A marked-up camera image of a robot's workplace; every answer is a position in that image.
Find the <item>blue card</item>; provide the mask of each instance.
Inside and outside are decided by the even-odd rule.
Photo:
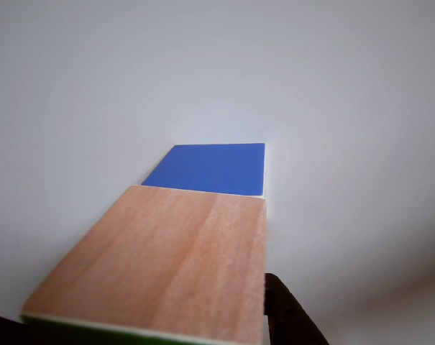
[[[176,145],[142,185],[261,196],[265,144]]]

